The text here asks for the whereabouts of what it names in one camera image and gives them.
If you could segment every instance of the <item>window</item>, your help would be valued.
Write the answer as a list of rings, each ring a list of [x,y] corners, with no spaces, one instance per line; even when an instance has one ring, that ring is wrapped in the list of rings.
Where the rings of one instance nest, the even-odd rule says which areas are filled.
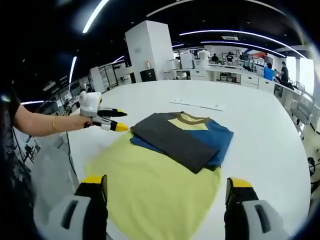
[[[289,78],[291,81],[295,82],[297,80],[297,67],[296,67],[296,58],[294,56],[286,57],[286,67],[288,68]]]
[[[304,89],[309,94],[314,94],[315,72],[314,61],[307,58],[300,58],[300,80],[304,85]]]

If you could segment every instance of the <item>white pillar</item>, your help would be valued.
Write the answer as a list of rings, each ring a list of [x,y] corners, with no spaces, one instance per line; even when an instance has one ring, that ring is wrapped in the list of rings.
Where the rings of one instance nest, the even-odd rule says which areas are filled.
[[[165,80],[166,61],[173,59],[171,38],[167,24],[143,21],[125,33],[126,44],[136,82],[140,72],[147,69],[147,61],[157,80]]]
[[[99,68],[97,66],[94,68],[91,68],[90,75],[91,75],[94,91],[104,93],[106,90],[104,87],[104,83],[102,82]]]

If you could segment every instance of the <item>black sleeve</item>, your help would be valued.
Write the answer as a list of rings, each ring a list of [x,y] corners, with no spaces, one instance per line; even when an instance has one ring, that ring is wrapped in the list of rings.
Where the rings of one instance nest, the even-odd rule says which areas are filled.
[[[10,115],[10,120],[11,122],[14,122],[16,112],[21,102],[12,87],[10,87],[8,90],[8,98],[9,98],[8,111]]]

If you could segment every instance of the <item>person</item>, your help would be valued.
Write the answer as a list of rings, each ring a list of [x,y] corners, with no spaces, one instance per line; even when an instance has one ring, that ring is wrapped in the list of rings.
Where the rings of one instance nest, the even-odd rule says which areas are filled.
[[[228,55],[226,56],[226,61],[228,63],[232,63],[233,59],[234,59],[234,56],[232,56],[231,52],[228,52]]]
[[[274,79],[274,71],[272,70],[272,64],[270,62],[263,70],[263,77],[271,81]]]
[[[207,49],[202,49],[201,51],[199,51],[200,60],[209,60],[210,57],[211,57],[211,54],[209,51],[207,51]]]
[[[281,68],[280,76],[281,76],[281,80],[283,82],[288,82],[289,71],[288,71],[287,65],[286,65],[286,63],[284,61],[282,62],[282,68]]]
[[[217,55],[216,55],[215,53],[213,54],[213,57],[212,57],[211,61],[212,61],[212,62],[217,62],[217,61],[219,61],[219,58],[217,57]]]
[[[11,82],[4,81],[0,95],[0,181],[3,184],[1,195],[4,201],[1,205],[6,206],[2,214],[6,216],[6,224],[10,226],[13,223],[12,226],[19,226],[21,234],[36,239],[38,236],[33,221],[31,171],[22,162],[20,155],[15,153],[15,148],[19,146],[15,146],[13,127],[27,135],[42,137],[82,129],[87,123],[92,124],[92,119],[82,115],[51,116],[32,113],[20,103]]]

